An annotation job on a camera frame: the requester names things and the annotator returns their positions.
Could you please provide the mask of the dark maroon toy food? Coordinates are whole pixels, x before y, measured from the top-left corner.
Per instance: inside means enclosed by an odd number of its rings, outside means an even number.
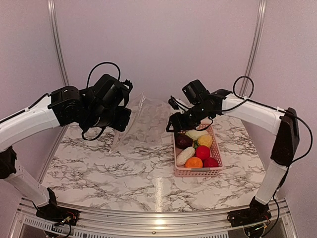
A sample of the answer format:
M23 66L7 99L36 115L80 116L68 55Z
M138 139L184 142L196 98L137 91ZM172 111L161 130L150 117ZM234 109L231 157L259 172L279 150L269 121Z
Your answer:
M194 140L185 134L177 134L175 136L175 146L179 149L185 150L188 147L192 147L193 144Z

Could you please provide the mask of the clear zip top bag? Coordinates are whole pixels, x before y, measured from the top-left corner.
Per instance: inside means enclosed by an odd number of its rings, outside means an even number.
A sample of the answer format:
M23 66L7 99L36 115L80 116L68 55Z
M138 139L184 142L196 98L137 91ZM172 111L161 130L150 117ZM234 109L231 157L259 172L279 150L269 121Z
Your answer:
M163 144L163 138L167 136L165 128L171 115L170 105L142 92L129 101L128 108L132 110L128 125L124 132L115 132L109 153Z

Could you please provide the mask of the pink plastic basket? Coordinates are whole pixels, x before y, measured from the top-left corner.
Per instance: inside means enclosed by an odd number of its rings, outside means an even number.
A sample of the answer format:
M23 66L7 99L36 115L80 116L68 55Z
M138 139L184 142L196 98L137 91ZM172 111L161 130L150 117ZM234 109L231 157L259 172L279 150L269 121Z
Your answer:
M211 125L175 133L173 146L176 177L215 177L223 169Z

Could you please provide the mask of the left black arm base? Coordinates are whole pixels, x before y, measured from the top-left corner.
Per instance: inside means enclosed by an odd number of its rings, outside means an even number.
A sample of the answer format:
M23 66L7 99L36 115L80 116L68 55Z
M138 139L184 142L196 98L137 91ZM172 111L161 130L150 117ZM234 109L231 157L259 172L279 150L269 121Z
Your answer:
M48 204L43 207L37 207L36 210L37 217L53 221L58 225L70 224L71 226L75 226L79 217L78 210L58 205Z

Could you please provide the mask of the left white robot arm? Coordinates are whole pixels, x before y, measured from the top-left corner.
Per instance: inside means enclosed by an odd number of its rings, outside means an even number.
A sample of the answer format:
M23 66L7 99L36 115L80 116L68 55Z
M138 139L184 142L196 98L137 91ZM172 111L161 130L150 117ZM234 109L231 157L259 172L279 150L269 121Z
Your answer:
M41 131L78 123L85 134L90 128L105 130L111 127L123 132L130 119L126 107L132 85L89 87L78 90L66 86L51 94L44 94L31 106L10 115L0 122L0 178L42 208L51 220L59 220L63 213L54 203L54 194L37 182L18 162L13 145Z

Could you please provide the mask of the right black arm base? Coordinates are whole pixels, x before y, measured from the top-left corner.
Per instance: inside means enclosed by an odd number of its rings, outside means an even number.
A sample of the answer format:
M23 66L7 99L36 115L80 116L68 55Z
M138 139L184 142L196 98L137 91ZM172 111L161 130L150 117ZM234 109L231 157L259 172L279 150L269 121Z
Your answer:
M260 212L257 209L240 209L230 211L227 215L227 220L231 223L232 227L245 226L262 221L268 221L272 218L270 210L266 208Z

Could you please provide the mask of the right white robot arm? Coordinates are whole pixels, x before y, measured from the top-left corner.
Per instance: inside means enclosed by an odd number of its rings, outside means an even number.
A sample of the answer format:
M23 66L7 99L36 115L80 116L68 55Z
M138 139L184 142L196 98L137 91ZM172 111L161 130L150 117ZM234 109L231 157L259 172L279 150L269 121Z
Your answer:
M256 222L264 215L264 207L282 185L291 166L299 144L299 128L296 111L292 108L282 110L257 103L245 97L238 97L233 92L218 89L196 92L185 90L186 97L193 104L185 112L176 112L169 117L166 131L180 132L197 127L207 117L226 115L259 126L273 135L275 143L271 152L271 162L264 180L254 197L255 204L246 210L245 217Z

